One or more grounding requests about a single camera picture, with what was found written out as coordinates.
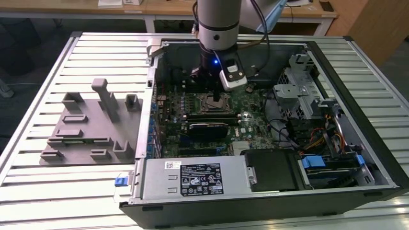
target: white box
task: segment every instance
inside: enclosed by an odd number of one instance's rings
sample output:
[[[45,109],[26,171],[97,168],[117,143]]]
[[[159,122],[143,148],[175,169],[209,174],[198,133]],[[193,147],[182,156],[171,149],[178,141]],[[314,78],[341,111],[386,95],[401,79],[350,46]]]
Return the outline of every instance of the white box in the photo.
[[[121,8],[122,7],[122,0],[98,0],[97,7],[99,9],[107,8]]]
[[[123,0],[123,4],[139,5],[142,0]]]

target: black cylinder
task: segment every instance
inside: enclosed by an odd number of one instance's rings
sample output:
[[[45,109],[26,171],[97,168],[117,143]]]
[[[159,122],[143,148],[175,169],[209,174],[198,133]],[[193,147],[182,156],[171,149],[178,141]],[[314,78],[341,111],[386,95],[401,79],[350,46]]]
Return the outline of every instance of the black cylinder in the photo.
[[[41,44],[39,36],[29,18],[1,18],[0,24],[21,47],[31,48]]]

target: white sticker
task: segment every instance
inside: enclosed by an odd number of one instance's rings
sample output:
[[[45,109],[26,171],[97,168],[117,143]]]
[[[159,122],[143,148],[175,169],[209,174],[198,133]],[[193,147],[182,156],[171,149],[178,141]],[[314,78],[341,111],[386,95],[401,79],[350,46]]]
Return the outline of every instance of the white sticker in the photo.
[[[141,11],[123,11],[125,13],[141,13]]]
[[[166,161],[165,169],[179,169],[181,161]]]

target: motherboard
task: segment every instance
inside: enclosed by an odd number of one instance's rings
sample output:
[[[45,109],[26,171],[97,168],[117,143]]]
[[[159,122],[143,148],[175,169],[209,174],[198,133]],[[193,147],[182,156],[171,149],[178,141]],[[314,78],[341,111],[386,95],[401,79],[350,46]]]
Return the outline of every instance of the motherboard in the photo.
[[[277,147],[263,115],[266,90],[246,86],[213,94],[191,85],[158,85],[161,158],[234,155]]]

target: aluminum extrusion table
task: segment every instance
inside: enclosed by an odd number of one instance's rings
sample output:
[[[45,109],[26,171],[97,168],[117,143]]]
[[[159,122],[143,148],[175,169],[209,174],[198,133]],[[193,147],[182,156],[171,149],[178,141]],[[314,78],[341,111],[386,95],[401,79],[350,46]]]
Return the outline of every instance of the aluminum extrusion table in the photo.
[[[151,39],[191,39],[189,34],[82,33],[70,37],[9,144],[0,157],[0,225],[19,229],[139,229],[117,202],[129,187],[113,179],[133,165],[43,167],[39,151],[63,110],[65,92],[95,98],[93,78],[106,78],[115,98],[137,93],[147,99],[145,83],[154,69],[146,64]],[[241,35],[239,39],[259,39]],[[270,40],[314,40],[403,170],[409,172],[409,104],[353,41],[341,37],[270,36]],[[409,197],[369,203],[345,214],[290,218],[181,229],[361,230],[407,229]]]

